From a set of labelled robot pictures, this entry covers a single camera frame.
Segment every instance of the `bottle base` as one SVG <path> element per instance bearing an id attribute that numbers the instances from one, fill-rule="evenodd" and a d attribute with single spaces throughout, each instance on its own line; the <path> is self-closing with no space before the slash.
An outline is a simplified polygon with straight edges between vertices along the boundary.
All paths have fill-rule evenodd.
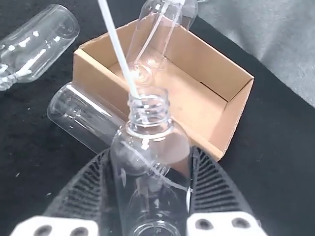
<path id="1" fill-rule="evenodd" d="M 139 225 L 129 236 L 181 236 L 178 229 L 163 220 Z"/>

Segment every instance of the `black cloth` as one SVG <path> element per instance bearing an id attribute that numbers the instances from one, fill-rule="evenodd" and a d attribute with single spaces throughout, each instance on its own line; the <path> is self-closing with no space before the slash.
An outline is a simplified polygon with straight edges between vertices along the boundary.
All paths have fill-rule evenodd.
<path id="1" fill-rule="evenodd" d="M 136 19 L 144 3 L 108 2 L 117 27 Z M 41 214 L 94 156 L 51 123 L 46 109 L 54 93 L 71 80 L 73 51 L 106 31 L 97 1 L 2 0 L 0 38 L 49 3 L 68 7 L 78 18 L 81 33 L 38 81 L 0 92 L 1 235 L 9 235 L 17 223 Z M 255 76 L 221 165 L 270 236 L 313 235 L 315 109 L 201 19 L 195 21 L 192 31 Z"/>

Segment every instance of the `mounting hole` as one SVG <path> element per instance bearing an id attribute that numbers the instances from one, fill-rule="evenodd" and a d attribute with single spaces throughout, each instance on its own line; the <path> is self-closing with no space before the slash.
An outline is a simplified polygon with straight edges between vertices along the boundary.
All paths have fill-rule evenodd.
<path id="1" fill-rule="evenodd" d="M 200 219 L 196 221 L 196 228 L 199 230 L 211 230 L 213 229 L 213 225 L 209 220 Z"/>
<path id="2" fill-rule="evenodd" d="M 243 218 L 235 218 L 232 220 L 232 225 L 234 228 L 248 229 L 251 225 L 249 222 Z"/>
<path id="3" fill-rule="evenodd" d="M 88 236 L 89 231 L 87 228 L 84 227 L 79 227 L 74 230 L 72 230 L 70 236 Z"/>
<path id="4" fill-rule="evenodd" d="M 50 225 L 43 225 L 35 231 L 34 236 L 48 236 L 52 230 Z"/>

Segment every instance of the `cardboard box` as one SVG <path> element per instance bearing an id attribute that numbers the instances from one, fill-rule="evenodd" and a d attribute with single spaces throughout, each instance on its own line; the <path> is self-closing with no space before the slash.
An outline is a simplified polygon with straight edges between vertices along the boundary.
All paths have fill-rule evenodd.
<path id="1" fill-rule="evenodd" d="M 125 53 L 135 26 L 131 22 L 117 29 Z M 193 145 L 220 160 L 243 112 L 253 76 L 184 28 L 174 30 L 166 56 L 171 62 L 156 75 L 156 83 L 169 90 L 172 117 Z M 73 80 L 109 101 L 127 120 L 128 86 L 107 33 L 74 53 Z"/>

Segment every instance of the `bottle body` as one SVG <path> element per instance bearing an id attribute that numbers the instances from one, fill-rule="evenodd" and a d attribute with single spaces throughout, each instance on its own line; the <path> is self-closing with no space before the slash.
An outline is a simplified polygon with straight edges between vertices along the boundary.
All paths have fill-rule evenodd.
<path id="1" fill-rule="evenodd" d="M 182 26 L 187 30 L 195 21 L 198 15 L 198 0 L 186 0 L 183 6 L 183 20 Z"/>
<path id="2" fill-rule="evenodd" d="M 130 108 L 130 121 L 118 130 L 110 151 L 123 235 L 183 236 L 189 139 L 170 118 L 164 98 L 143 90 L 147 94 L 138 101 L 129 99 L 137 108 Z"/>
<path id="3" fill-rule="evenodd" d="M 95 153 L 108 148 L 124 124 L 122 115 L 106 100 L 91 97 L 74 82 L 64 85 L 54 95 L 47 116 Z"/>
<path id="4" fill-rule="evenodd" d="M 64 6 L 52 4 L 0 41 L 0 90 L 37 80 L 73 43 L 79 24 Z"/>
<path id="5" fill-rule="evenodd" d="M 137 85 L 154 84 L 173 30 L 182 23 L 182 7 L 172 0 L 147 0 L 143 5 L 126 57 Z"/>

